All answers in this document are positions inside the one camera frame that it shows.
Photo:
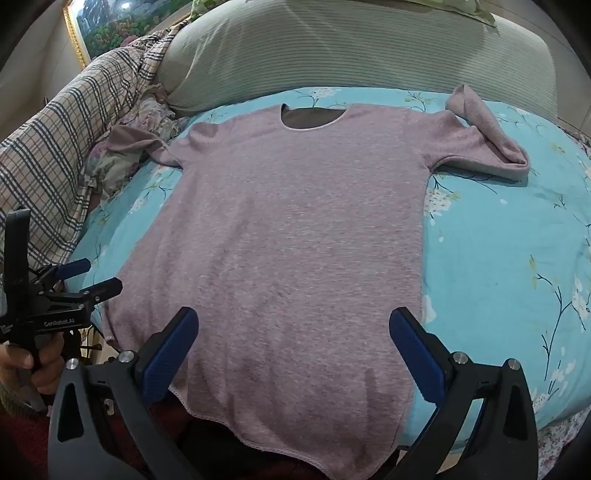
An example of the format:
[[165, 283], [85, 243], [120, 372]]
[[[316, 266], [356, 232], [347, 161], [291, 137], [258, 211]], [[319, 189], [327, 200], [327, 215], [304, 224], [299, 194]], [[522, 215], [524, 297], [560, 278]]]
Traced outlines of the person's left hand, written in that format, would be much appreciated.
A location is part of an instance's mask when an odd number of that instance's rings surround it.
[[1, 386], [10, 400], [27, 405], [36, 395], [56, 393], [64, 368], [62, 333], [53, 335], [38, 352], [39, 366], [27, 350], [1, 345]]

